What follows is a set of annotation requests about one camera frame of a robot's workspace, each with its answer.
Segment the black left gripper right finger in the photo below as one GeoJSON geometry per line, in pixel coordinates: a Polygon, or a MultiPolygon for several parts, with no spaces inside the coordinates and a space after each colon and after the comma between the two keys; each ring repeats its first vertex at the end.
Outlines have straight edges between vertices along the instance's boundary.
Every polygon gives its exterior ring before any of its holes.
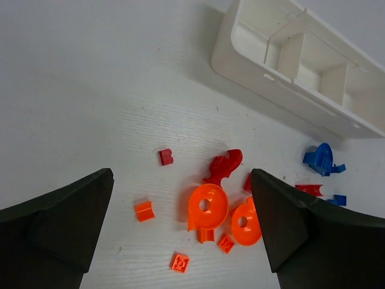
{"type": "Polygon", "coordinates": [[[262,169],[251,188],[281,288],[384,288],[384,219],[351,211],[262,169]]]}

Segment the red curved lego piece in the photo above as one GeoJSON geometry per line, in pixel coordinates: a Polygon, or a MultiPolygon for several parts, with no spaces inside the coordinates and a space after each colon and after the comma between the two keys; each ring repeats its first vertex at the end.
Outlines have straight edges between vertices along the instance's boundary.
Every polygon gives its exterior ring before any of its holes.
{"type": "Polygon", "coordinates": [[[222,187],[221,181],[223,178],[229,178],[242,163],[243,153],[240,149],[231,149],[227,151],[228,156],[215,156],[209,165],[210,176],[203,178],[208,184],[215,184],[222,187]]]}

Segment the blue lego arch piece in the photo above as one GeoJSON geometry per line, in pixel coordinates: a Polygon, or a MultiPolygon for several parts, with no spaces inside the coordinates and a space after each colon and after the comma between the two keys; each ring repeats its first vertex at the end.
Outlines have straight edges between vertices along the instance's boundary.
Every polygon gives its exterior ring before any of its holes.
{"type": "Polygon", "coordinates": [[[321,176],[330,176],[333,165],[333,153],[328,143],[321,143],[313,152],[306,152],[303,164],[308,165],[321,176]]]}

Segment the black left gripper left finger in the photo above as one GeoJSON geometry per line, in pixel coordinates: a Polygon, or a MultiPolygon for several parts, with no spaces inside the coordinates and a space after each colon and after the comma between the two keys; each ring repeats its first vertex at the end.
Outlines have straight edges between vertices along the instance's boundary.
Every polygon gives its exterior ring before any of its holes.
{"type": "Polygon", "coordinates": [[[112,170],[103,168],[1,210],[1,288],[79,288],[113,186],[112,170]]]}

